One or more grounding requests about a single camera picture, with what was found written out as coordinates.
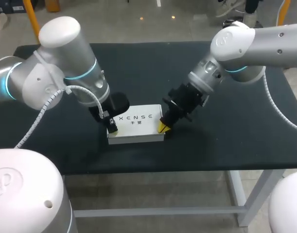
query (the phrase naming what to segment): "cardboard box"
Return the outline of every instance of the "cardboard box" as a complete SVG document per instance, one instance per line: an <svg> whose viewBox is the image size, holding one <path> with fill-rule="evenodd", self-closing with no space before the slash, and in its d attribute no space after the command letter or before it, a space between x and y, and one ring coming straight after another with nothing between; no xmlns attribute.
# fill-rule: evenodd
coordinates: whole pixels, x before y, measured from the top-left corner
<svg viewBox="0 0 297 233"><path fill-rule="evenodd" d="M10 0L0 0L0 13L11 14Z"/></svg>
<svg viewBox="0 0 297 233"><path fill-rule="evenodd" d="M35 9L37 2L37 0L31 0L33 9ZM26 13L23 0L11 0L11 10L13 13Z"/></svg>
<svg viewBox="0 0 297 233"><path fill-rule="evenodd" d="M164 133L158 133L162 117L160 104L130 106L125 113L114 117L118 132L108 133L109 144L163 141Z"/></svg>

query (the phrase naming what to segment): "black table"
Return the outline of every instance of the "black table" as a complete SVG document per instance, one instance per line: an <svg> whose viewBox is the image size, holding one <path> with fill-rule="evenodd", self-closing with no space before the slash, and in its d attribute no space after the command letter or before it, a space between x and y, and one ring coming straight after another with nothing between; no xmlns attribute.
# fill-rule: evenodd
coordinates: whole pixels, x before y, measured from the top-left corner
<svg viewBox="0 0 297 233"><path fill-rule="evenodd" d="M131 105L162 103L209 50L209 42L91 46L111 91L125 92ZM26 59L36 48L22 46L15 55ZM297 101L281 69L267 68L266 73L277 106L297 124ZM37 114L19 102L0 104L0 148L13 148ZM225 79L207 105L194 112L193 123L181 120L164 142L155 143L109 146L105 128L74 96L64 95L23 148L47 156L62 174L268 169L247 202L242 202L242 184L235 182L239 173L229 172L237 207L91 210L77 211L76 217L239 213L239 225L246 226L284 169L297 168L297 131L274 111L262 80L244 85Z"/></svg>

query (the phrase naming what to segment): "tiled floor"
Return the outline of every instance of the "tiled floor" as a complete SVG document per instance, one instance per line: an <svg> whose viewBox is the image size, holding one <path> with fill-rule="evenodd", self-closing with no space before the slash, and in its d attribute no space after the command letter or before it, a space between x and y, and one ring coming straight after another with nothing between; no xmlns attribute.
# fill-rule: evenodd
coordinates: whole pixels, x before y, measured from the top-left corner
<svg viewBox="0 0 297 233"><path fill-rule="evenodd" d="M210 40L224 18L213 16L212 0L60 0L62 11L36 11L40 25L58 16L75 17L89 42L135 43L155 41ZM259 6L259 20L273 26L280 0L265 0ZM292 1L286 23L297 23L297 0ZM35 44L25 14L10 15L0 32L0 58L17 46ZM297 68L285 71L297 98ZM246 194L261 171L242 171ZM66 184L75 209L125 208L186 205L230 205L224 172L171 172L71 176ZM267 204L248 228L238 228L228 216L142 216L78 219L79 233L171 232L171 233L269 233Z"/></svg>

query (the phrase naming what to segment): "white table frame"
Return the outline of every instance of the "white table frame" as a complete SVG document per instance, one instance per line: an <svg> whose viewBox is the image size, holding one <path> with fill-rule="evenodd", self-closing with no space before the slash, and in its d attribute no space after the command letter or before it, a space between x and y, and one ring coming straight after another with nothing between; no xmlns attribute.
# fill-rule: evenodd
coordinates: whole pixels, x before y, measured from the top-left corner
<svg viewBox="0 0 297 233"><path fill-rule="evenodd" d="M75 217L147 216L147 215L207 215L237 214L240 227L247 227L263 203L282 178L285 169L264 170L246 199L239 171L228 171L229 184L235 206L226 207L170 207L107 210L75 210Z"/></svg>

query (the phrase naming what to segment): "white cable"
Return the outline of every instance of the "white cable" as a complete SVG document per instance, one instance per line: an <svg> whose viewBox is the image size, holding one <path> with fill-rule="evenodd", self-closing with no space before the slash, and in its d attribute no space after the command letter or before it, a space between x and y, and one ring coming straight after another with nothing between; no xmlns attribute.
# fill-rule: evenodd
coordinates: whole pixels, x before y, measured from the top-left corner
<svg viewBox="0 0 297 233"><path fill-rule="evenodd" d="M95 101L95 103L98 106L99 109L99 116L101 119L103 119L104 117L104 112L101 106L100 101L98 100L98 98L96 98L96 96L89 91L88 89L82 87L82 86L76 86L76 85L70 85L68 86L69 89L77 89L77 90L81 90L85 93L87 93L90 97L92 97L92 99ZM57 92L55 92L48 100L47 102L43 105L42 109L40 110L40 113L38 114L36 120L34 121L34 123L32 124L32 126L30 127L30 129L28 130L28 132L25 134L25 136L20 140L20 142L15 146L15 149L20 149L22 147L22 145L26 142L26 140L31 136L31 134L33 133L33 131L35 130L35 128L37 127L37 125L40 123L43 115L45 114L48 106L50 105L50 103L60 94L62 94L65 91L65 89L59 89L57 90Z"/></svg>
<svg viewBox="0 0 297 233"><path fill-rule="evenodd" d="M271 103L271 105L273 106L273 108L275 109L275 111L279 114L280 117L282 117L282 119L291 127L293 127L294 129L297 130L297 125L292 123L288 118L286 118L286 116L280 111L280 109L276 106L276 104L273 101L273 98L271 98L271 95L269 93L269 89L268 89L268 85L267 85L267 80L266 80L266 75L264 74L263 76L263 80L264 80L264 86L265 86L265 92L267 94L267 97Z"/></svg>

